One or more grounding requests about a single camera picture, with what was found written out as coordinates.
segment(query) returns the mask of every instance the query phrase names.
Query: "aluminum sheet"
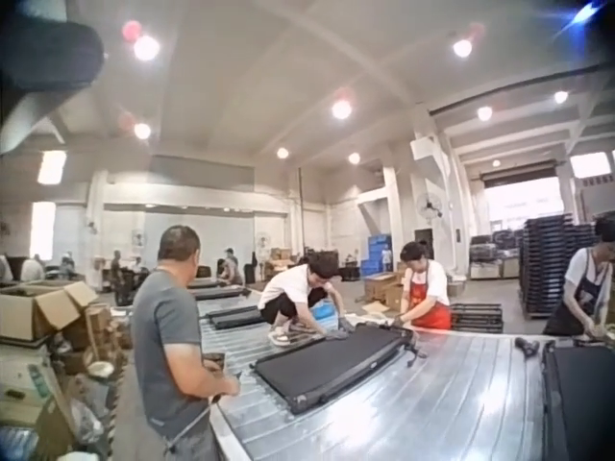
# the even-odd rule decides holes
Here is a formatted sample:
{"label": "aluminum sheet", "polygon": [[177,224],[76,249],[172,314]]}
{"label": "aluminum sheet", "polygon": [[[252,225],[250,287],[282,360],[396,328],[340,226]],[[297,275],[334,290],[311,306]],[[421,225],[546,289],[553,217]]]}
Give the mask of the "aluminum sheet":
{"label": "aluminum sheet", "polygon": [[220,409],[252,459],[541,458],[540,360],[526,360],[512,337],[422,332],[426,359],[408,368],[411,354],[401,352],[327,405],[293,416],[249,369],[278,351],[267,326],[214,330],[203,322],[202,329],[204,351],[226,352],[230,371],[243,372],[241,394],[222,399]]}

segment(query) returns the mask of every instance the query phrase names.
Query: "gray t-shirt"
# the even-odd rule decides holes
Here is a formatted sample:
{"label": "gray t-shirt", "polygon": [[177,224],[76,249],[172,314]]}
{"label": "gray t-shirt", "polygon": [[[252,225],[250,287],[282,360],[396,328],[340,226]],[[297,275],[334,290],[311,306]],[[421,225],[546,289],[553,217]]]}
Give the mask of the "gray t-shirt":
{"label": "gray t-shirt", "polygon": [[[170,274],[153,272],[136,293],[132,334],[145,416],[162,437],[172,439],[208,407],[207,400],[186,396],[178,389],[163,348],[165,344],[201,347],[196,301]],[[209,415],[189,434],[205,430],[209,430]]]}

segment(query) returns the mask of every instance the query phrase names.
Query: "black hair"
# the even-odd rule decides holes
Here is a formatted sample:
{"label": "black hair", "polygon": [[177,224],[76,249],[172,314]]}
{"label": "black hair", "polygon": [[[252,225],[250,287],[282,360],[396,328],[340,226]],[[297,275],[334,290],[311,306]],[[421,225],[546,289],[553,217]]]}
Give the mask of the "black hair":
{"label": "black hair", "polygon": [[158,260],[184,262],[201,250],[201,240],[193,228],[171,226],[160,238]]}
{"label": "black hair", "polygon": [[615,220],[605,216],[598,218],[594,227],[594,233],[602,242],[615,242]]}
{"label": "black hair", "polygon": [[427,257],[427,248],[420,242],[406,243],[400,253],[403,262],[420,261],[424,257]]}
{"label": "black hair", "polygon": [[333,254],[314,253],[308,257],[309,271],[321,279],[331,279],[339,275],[339,262]]}

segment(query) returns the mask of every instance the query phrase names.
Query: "worker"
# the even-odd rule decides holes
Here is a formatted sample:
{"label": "worker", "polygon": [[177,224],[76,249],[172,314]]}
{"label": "worker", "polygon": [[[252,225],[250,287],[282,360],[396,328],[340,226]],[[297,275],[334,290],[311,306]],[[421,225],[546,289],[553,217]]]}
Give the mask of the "worker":
{"label": "worker", "polygon": [[237,379],[202,359],[198,308],[187,290],[196,277],[200,250],[192,228],[167,229],[160,239],[158,267],[133,303],[135,369],[145,416],[165,445],[173,445],[164,459],[220,459],[209,424],[209,398],[239,393]]}
{"label": "worker", "polygon": [[45,268],[39,255],[29,257],[21,266],[21,281],[45,280]]}
{"label": "worker", "polygon": [[[288,346],[288,332],[293,322],[330,339],[345,339],[353,327],[345,317],[344,302],[330,280],[339,272],[333,255],[315,253],[309,263],[300,264],[274,276],[265,286],[258,302],[262,318],[271,325],[270,341]],[[327,331],[314,319],[310,309],[331,297],[337,310],[338,329]]]}
{"label": "worker", "polygon": [[428,259],[428,249],[419,242],[406,243],[400,258],[407,268],[401,313],[393,325],[451,329],[448,280],[442,264]]}
{"label": "worker", "polygon": [[393,252],[388,245],[382,250],[382,269],[385,272],[393,272]]}
{"label": "worker", "polygon": [[553,311],[544,334],[601,338],[611,292],[615,258],[615,221],[599,218],[594,228],[599,242],[578,250],[568,264],[562,303]]}
{"label": "worker", "polygon": [[226,251],[226,259],[222,264],[222,274],[220,274],[220,278],[230,285],[243,285],[243,277],[239,272],[237,258],[234,257],[232,248]]}

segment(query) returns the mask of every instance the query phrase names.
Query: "background worker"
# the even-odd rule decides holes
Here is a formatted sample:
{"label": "background worker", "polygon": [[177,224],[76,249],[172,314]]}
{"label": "background worker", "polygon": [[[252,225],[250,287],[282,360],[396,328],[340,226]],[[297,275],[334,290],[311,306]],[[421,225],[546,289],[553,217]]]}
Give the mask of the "background worker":
{"label": "background worker", "polygon": [[[209,398],[239,393],[234,377],[223,376],[217,364],[202,359],[198,308],[187,290],[196,277],[200,250],[193,229],[166,230],[158,268],[133,304],[135,369],[147,422],[167,443],[181,435],[167,460],[219,459],[207,413]],[[182,434],[194,421],[198,423]]]}
{"label": "background worker", "polygon": [[578,250],[570,260],[564,280],[564,297],[545,325],[544,334],[580,336],[606,335],[604,323],[611,292],[615,258],[615,221],[601,218],[595,233],[599,243]]}
{"label": "background worker", "polygon": [[[290,344],[287,332],[294,320],[331,339],[345,339],[353,331],[345,317],[342,297],[330,282],[339,272],[337,258],[316,253],[310,255],[308,261],[274,276],[260,296],[258,309],[262,318],[271,325],[269,339],[276,346]],[[326,331],[310,311],[327,297],[331,297],[335,304],[338,330]]]}
{"label": "background worker", "polygon": [[400,254],[406,264],[401,314],[394,325],[451,329],[448,280],[442,264],[427,258],[428,249],[419,242],[406,243]]}

